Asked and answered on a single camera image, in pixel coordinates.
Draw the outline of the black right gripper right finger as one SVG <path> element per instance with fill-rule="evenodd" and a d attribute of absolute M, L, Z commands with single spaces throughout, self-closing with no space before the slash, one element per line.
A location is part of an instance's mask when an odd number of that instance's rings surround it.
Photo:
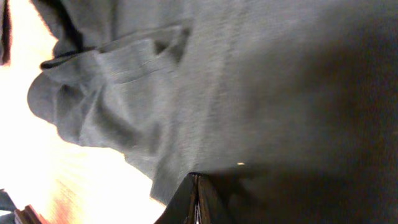
<path fill-rule="evenodd" d="M 200 175 L 197 182 L 197 217 L 200 224 L 234 224 L 217 190 L 208 177 Z"/>

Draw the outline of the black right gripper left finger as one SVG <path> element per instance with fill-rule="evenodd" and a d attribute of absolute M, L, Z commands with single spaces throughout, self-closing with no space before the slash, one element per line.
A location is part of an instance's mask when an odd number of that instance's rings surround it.
<path fill-rule="evenodd" d="M 182 181 L 163 214 L 155 224 L 196 224 L 198 176 L 189 173 Z"/>

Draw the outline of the black t-shirt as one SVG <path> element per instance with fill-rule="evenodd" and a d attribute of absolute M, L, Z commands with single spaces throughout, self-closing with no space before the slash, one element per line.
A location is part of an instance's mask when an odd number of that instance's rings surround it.
<path fill-rule="evenodd" d="M 28 104 L 168 203 L 208 175 L 236 223 L 397 222 L 396 1 L 35 1 Z"/>

